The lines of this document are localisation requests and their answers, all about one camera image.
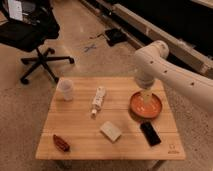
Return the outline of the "translucent yellowish gripper finger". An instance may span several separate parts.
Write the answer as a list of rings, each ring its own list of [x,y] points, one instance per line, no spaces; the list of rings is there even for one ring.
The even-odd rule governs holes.
[[[152,91],[150,89],[143,89],[141,92],[141,97],[144,103],[149,103],[152,99]]]

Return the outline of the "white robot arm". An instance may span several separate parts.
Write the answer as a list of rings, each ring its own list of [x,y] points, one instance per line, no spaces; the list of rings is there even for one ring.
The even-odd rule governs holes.
[[[178,67],[166,60],[168,45],[161,40],[154,41],[135,51],[136,83],[143,89],[150,89],[155,79],[161,80],[183,96],[213,114],[213,80]]]

